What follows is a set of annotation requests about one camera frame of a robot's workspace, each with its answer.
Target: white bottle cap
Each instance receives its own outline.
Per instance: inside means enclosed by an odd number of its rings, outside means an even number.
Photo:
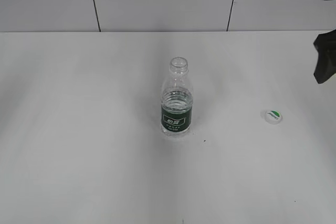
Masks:
[[[264,119],[270,124],[278,124],[282,120],[282,115],[279,111],[275,110],[266,110],[264,114]]]

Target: white table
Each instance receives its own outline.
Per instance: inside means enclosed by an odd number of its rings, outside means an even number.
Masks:
[[[0,223],[336,223],[319,33],[0,34]],[[195,92],[173,142],[160,86],[176,56]]]

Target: clear plastic bottle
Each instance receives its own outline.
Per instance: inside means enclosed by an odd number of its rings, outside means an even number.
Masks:
[[[188,77],[188,62],[177,57],[171,60],[169,75],[162,85],[161,129],[164,134],[181,137],[190,130],[193,86]]]

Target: white wall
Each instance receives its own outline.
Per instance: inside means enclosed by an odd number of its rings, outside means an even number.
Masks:
[[[97,31],[92,0],[0,0],[0,31]]]
[[[96,0],[103,31],[227,29],[232,0]]]
[[[102,31],[223,31],[233,0],[96,0]],[[336,1],[235,0],[229,30],[329,30]],[[0,0],[0,31],[98,31],[93,0]]]
[[[336,1],[235,0],[229,30],[330,30]]]

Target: green bottle label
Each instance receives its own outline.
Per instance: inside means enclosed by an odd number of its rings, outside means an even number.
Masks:
[[[169,131],[173,132],[181,132],[186,130],[191,123],[191,110],[188,110],[182,114],[174,114],[168,112],[163,107],[161,107],[162,116],[161,123],[162,126],[165,127]]]

